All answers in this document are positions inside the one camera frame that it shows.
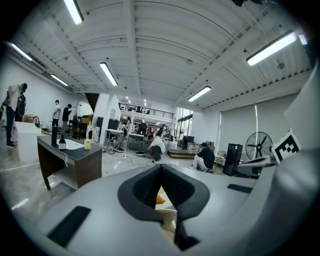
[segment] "roller blind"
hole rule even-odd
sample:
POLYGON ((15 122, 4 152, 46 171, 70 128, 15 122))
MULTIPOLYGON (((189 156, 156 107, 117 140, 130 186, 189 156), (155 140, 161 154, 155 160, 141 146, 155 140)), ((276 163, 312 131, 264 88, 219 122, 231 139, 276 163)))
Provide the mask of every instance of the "roller blind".
POLYGON ((296 97, 297 94, 294 94, 256 104, 258 130, 268 134, 273 143, 276 143, 290 129, 284 112, 296 97))
POLYGON ((244 106, 221 112, 219 150, 228 150, 229 143, 243 145, 242 155, 246 154, 246 142, 256 132, 255 105, 244 106))

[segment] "wooden platform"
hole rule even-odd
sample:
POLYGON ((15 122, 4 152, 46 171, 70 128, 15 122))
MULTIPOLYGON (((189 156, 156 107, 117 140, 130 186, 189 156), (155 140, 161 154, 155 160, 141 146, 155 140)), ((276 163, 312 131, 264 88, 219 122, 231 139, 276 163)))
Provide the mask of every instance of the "wooden platform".
POLYGON ((169 157, 173 159, 194 159, 197 153, 189 153, 188 150, 185 149, 171 149, 169 148, 167 151, 169 157))

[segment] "white ceiling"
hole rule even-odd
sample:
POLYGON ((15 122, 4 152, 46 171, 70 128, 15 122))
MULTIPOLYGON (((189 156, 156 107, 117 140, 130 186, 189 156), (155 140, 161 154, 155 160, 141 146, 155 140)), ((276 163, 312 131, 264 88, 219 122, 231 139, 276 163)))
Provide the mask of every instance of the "white ceiling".
MULTIPOLYGON (((237 7, 231 0, 77 2, 84 17, 79 25, 63 0, 44 0, 12 39, 45 73, 55 74, 77 94, 107 92, 202 110, 310 69, 298 40, 255 66, 247 64, 247 57, 298 27, 276 5, 247 1, 237 7), (109 82, 101 62, 107 63, 118 87, 109 82), (284 69, 277 69, 278 62, 284 69), (212 90, 188 102, 205 85, 212 90)), ((279 91, 285 94, 283 84, 279 91)))

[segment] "bottle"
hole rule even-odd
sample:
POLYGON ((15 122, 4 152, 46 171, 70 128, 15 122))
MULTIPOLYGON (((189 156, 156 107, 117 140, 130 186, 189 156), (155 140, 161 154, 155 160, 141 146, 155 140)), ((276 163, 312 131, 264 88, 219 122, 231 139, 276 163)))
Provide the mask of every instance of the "bottle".
POLYGON ((89 127, 86 130, 86 136, 85 136, 85 140, 84 140, 84 148, 86 150, 89 150, 91 148, 91 138, 89 138, 89 133, 90 135, 92 134, 91 131, 91 121, 89 121, 89 127))
POLYGON ((67 144, 64 138, 64 134, 61 134, 61 139, 59 140, 59 150, 66 150, 67 149, 67 144))

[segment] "man sitting on floor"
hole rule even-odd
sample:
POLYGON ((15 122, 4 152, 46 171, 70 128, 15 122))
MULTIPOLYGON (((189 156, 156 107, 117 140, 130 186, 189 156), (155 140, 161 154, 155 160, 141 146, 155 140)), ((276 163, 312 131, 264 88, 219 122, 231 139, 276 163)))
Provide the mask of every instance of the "man sitting on floor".
POLYGON ((194 156, 192 165, 189 169, 196 170, 197 166, 201 168, 202 171, 206 171, 207 169, 212 169, 215 162, 215 154, 208 147, 208 144, 203 142, 201 144, 202 150, 198 154, 194 156))
POLYGON ((148 152, 151 152, 152 156, 154 157, 154 161, 159 161, 161 159, 161 155, 166 152, 166 146, 159 135, 161 135, 161 133, 158 132, 156 137, 150 135, 148 138, 151 142, 150 146, 148 147, 148 152))

